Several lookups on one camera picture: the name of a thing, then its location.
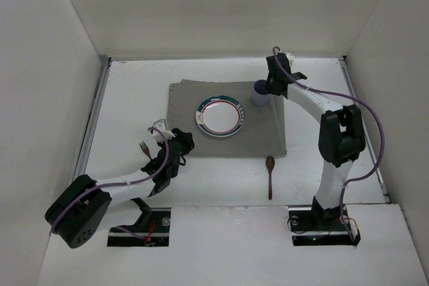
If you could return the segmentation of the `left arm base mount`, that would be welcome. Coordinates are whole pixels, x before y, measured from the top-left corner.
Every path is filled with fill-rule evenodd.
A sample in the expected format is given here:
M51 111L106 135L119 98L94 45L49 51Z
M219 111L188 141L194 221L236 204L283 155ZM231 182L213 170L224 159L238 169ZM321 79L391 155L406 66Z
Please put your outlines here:
M153 208L147 217L141 215L137 222L123 229L111 228L108 247L167 247L170 241L170 208Z

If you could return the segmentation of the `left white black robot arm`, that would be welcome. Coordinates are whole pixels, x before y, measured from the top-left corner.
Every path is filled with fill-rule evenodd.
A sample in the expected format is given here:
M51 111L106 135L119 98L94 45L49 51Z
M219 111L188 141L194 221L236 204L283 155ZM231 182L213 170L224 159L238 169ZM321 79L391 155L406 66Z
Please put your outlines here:
M195 148L192 133L177 127L166 132L152 127L150 131L160 135L160 150L145 166L113 179L80 175L46 210L44 218L51 233L60 236L69 248L78 248L92 238L113 206L132 201L143 209L143 200L164 191L179 167L186 165L184 156Z

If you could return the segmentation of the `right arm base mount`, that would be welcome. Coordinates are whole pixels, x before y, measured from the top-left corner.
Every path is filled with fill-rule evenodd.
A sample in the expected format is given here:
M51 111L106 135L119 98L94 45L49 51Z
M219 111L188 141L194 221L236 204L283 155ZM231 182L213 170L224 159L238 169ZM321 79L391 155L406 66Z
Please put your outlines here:
M320 221L311 207L288 209L287 226L294 246L357 246L361 241L359 226L354 218L335 214Z

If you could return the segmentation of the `white plate green red rim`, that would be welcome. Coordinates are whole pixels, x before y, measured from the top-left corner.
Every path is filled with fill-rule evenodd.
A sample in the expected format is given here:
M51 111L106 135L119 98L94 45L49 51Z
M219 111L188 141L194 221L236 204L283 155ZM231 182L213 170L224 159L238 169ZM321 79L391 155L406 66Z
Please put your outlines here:
M230 137L243 128L245 109L231 96L210 96L199 104L195 120L198 128L211 137Z

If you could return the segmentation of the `brown wooden fork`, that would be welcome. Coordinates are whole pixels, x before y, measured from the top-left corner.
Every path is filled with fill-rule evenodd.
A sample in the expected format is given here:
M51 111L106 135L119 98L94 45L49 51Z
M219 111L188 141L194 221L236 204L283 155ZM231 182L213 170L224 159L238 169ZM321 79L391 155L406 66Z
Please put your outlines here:
M140 143L139 143L139 146L140 146L140 149L142 150L142 152L149 158L149 160L151 161L152 160L152 157L151 157L151 153L150 153L150 150L149 150L149 147L145 144L145 142L144 141L141 141Z

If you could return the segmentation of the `lavender plastic cup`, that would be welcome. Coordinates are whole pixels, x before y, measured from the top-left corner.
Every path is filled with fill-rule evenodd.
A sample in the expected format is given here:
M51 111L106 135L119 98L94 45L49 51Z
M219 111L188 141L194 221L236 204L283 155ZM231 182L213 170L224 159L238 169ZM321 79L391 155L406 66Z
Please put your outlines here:
M255 106L263 106L270 100L270 93L265 89L266 80L257 80L253 83L251 100Z

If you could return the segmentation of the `grey cloth placemat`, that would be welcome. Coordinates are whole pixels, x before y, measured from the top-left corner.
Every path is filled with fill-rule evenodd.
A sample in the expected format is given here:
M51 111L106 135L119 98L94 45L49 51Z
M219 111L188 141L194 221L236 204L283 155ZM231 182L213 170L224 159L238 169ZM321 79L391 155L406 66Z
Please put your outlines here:
M195 144L193 157L284 157L287 154L284 100L271 96L262 107L251 100L253 81L202 82L183 79L169 87L167 123L191 133ZM212 137L197 125L195 114L207 98L227 95L243 105L245 122L238 133L229 137Z

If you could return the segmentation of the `brown wooden spoon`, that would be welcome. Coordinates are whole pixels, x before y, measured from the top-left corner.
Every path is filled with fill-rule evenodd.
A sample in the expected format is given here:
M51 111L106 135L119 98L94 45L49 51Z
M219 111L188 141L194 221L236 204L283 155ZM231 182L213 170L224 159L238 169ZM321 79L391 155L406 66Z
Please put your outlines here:
M275 159L273 156L268 156L265 165L268 171L268 198L272 200L273 198L273 186L272 186L272 172L275 167Z

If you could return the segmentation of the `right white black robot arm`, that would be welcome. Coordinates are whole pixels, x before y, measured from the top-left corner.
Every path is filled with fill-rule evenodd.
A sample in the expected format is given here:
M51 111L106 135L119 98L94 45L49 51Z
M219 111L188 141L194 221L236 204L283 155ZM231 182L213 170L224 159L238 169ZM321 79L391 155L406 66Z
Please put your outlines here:
M325 230L341 215L341 193L353 162L365 149L361 110L355 104L341 105L301 83L306 76L292 73L285 53L266 58L265 91L296 103L320 125L318 150L323 158L320 186L311 210L296 215L303 230Z

